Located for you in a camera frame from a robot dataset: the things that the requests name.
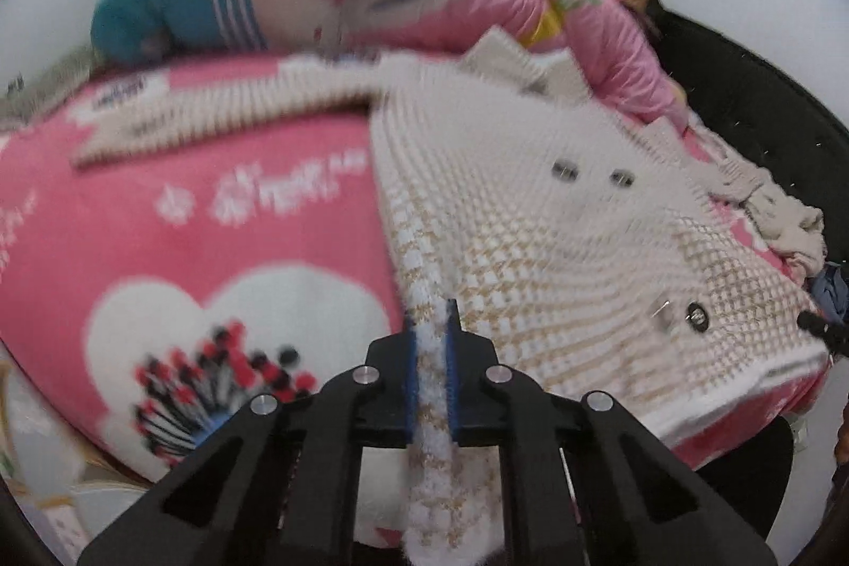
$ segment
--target black hair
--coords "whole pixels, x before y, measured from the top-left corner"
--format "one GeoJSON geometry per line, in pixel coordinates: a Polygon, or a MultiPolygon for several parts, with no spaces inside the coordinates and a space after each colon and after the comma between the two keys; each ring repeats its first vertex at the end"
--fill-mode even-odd
{"type": "Polygon", "coordinates": [[[634,11],[628,5],[622,5],[634,16],[646,39],[648,39],[648,43],[651,46],[657,46],[657,43],[663,39],[663,28],[666,19],[666,9],[663,7],[661,0],[648,0],[648,3],[645,5],[645,12],[643,13],[634,11]]]}

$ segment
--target crumpled clothing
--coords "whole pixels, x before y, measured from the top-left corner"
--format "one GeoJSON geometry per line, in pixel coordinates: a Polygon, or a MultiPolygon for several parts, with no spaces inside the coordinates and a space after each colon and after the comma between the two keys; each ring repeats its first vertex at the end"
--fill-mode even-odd
{"type": "Polygon", "coordinates": [[[842,324],[849,315],[849,286],[841,274],[841,266],[826,262],[809,286],[813,299],[817,301],[822,315],[831,323],[842,324]]]}
{"type": "Polygon", "coordinates": [[[786,259],[797,284],[819,273],[825,262],[820,210],[805,206],[772,180],[755,190],[743,206],[770,249],[786,259]]]}

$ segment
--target pink comforter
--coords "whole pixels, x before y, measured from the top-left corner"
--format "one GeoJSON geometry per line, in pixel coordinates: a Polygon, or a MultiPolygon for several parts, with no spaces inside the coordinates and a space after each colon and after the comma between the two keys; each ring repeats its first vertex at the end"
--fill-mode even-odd
{"type": "Polygon", "coordinates": [[[686,107],[631,16],[613,0],[100,0],[92,41],[118,63],[190,49],[385,46],[462,53],[500,26],[531,51],[571,49],[595,96],[644,122],[686,107]]]}

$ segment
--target black bedding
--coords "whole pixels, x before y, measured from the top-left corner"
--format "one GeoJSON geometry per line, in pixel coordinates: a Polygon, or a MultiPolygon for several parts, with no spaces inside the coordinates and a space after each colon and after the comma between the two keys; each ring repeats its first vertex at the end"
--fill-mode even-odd
{"type": "Polygon", "coordinates": [[[656,47],[711,130],[825,215],[829,259],[849,260],[849,131],[778,68],[697,22],[669,14],[656,47]]]}

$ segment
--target yellow pattern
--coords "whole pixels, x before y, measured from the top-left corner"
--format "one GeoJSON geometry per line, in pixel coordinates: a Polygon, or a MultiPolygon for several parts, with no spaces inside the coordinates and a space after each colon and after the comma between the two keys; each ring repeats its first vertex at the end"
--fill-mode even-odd
{"type": "Polygon", "coordinates": [[[545,11],[539,17],[539,22],[536,24],[536,29],[532,33],[524,34],[519,37],[519,43],[525,49],[534,46],[535,43],[552,39],[563,32],[563,22],[560,19],[559,13],[553,9],[551,4],[546,3],[545,11]]]}

